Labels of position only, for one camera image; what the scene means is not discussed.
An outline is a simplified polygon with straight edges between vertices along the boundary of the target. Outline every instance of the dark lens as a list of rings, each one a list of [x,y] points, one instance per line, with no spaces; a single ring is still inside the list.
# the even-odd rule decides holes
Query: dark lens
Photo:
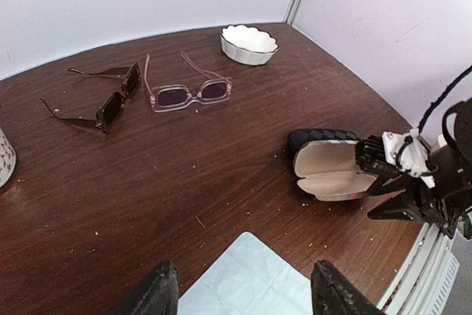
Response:
[[[201,92],[201,96],[204,99],[218,99],[223,97],[227,90],[226,83],[214,83],[205,86],[205,89]]]
[[[159,106],[172,106],[187,101],[187,91],[183,89],[171,89],[159,92],[157,103]]]
[[[113,121],[119,117],[122,110],[123,98],[118,93],[115,93],[113,97],[107,102],[103,108],[103,119],[106,125],[111,125]]]
[[[128,82],[126,83],[126,92],[129,94],[133,94],[134,90],[137,89],[139,84],[139,70],[138,67],[135,66],[133,71],[130,73],[128,77]]]

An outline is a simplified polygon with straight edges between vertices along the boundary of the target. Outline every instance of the open glasses case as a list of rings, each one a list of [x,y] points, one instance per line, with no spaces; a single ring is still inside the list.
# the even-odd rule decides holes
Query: open glasses case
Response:
[[[288,135],[293,169],[303,195],[320,201],[349,201],[367,196],[377,176],[355,163],[356,134],[332,129],[297,129]]]

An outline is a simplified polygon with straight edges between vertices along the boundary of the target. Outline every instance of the white container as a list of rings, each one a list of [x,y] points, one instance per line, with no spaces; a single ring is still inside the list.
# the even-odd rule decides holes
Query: white container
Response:
[[[7,183],[16,166],[16,153],[0,128],[0,187]]]
[[[277,40],[256,27],[229,25],[221,30],[221,49],[235,62],[260,66],[279,50]]]

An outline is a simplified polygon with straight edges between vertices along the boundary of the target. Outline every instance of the wooden table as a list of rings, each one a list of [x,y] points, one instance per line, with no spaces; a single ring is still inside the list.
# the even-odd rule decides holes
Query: wooden table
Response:
[[[213,28],[104,46],[0,82],[0,126],[19,157],[0,195],[0,314],[102,314],[169,258],[183,293],[244,231],[307,277],[327,259],[372,301],[382,295],[419,226],[368,219],[378,198],[304,206],[285,140],[295,128],[409,126],[296,30],[260,28],[280,44],[266,66],[225,57]],[[142,86],[105,137],[52,119],[39,101],[93,118],[119,82],[66,69],[137,60],[143,70],[147,52],[152,83],[197,87],[181,50],[233,78],[229,102],[156,114]]]

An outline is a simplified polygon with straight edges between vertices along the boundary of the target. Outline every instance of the sunglasses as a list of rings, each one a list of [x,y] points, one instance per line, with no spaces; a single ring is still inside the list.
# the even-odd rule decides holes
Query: sunglasses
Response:
[[[222,77],[218,73],[204,70],[196,66],[185,52],[180,52],[183,59],[197,72],[208,78],[196,95],[192,95],[189,88],[181,84],[160,85],[151,88],[148,83],[148,68],[150,55],[147,54],[144,82],[149,94],[150,107],[154,112],[170,112],[181,110],[192,103],[210,105],[227,101],[231,95],[232,81],[229,77]]]
[[[67,72],[86,77],[112,77],[122,79],[122,92],[116,91],[111,94],[98,109],[95,114],[95,120],[59,117],[44,99],[40,99],[49,112],[58,120],[81,128],[98,129],[104,134],[107,134],[121,117],[125,109],[125,101],[134,96],[139,87],[139,83],[141,83],[141,72],[139,71],[138,63],[133,64],[131,67],[111,68],[98,73],[82,72],[76,68],[69,68]]]

